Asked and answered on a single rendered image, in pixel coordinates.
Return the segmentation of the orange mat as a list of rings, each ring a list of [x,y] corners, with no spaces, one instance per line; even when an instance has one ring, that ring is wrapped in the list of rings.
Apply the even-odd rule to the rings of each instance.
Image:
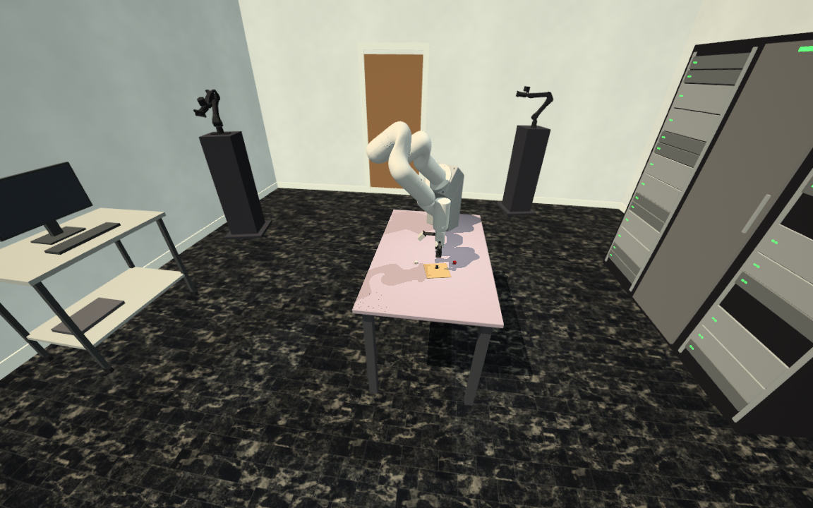
[[[438,269],[435,268],[438,265]],[[446,279],[451,277],[446,263],[423,264],[427,279]]]

